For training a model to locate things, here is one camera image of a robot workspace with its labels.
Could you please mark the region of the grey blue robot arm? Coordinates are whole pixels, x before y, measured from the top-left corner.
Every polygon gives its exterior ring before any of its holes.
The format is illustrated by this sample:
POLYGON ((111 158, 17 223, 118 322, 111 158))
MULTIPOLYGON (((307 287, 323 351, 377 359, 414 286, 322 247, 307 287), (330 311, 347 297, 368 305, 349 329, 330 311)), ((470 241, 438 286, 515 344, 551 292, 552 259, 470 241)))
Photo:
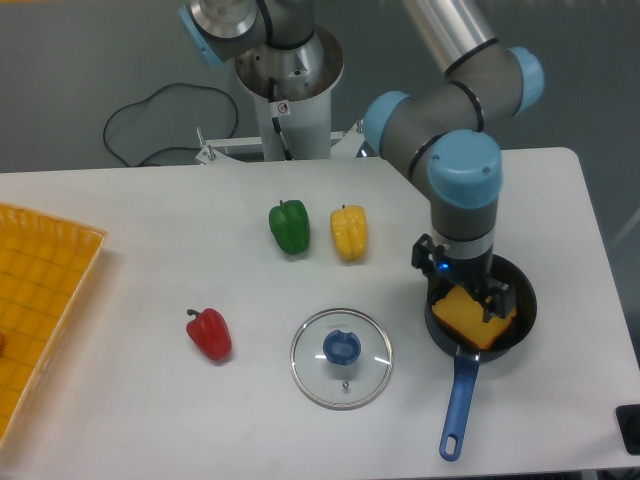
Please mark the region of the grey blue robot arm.
MULTIPOLYGON (((446 83, 423 99, 379 96, 364 115, 364 139, 430 201, 432 231, 414 266, 432 284, 462 287, 486 317, 505 317, 516 288, 490 271, 502 166, 485 130, 534 104, 544 73, 528 50, 503 47, 471 1, 405 9, 446 83)), ((179 17, 205 63, 234 63, 255 101, 266 160, 329 155, 330 94, 344 58, 311 2, 191 1, 179 17)))

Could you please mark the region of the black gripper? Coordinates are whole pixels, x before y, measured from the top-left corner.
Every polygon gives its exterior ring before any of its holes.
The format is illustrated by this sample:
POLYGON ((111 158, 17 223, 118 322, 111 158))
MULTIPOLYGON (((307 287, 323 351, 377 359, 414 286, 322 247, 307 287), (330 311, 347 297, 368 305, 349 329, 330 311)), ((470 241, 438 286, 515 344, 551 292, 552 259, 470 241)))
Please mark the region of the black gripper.
POLYGON ((423 234, 412 247, 411 265, 427 279, 427 299, 432 300, 447 281, 463 287, 471 295, 487 295, 483 303, 484 323, 506 319, 516 307, 516 289, 491 273, 493 247, 464 247, 464 242, 439 244, 423 234))

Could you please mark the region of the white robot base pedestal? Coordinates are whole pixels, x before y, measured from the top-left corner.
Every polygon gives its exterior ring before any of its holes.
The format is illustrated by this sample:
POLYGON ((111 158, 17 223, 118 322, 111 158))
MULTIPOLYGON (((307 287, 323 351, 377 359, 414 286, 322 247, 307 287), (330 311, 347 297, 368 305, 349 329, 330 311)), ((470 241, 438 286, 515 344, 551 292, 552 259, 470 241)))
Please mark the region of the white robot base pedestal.
POLYGON ((315 25, 298 44, 265 42, 240 53, 233 63, 254 101, 265 160, 331 156, 331 95, 344 70, 335 36, 315 25))

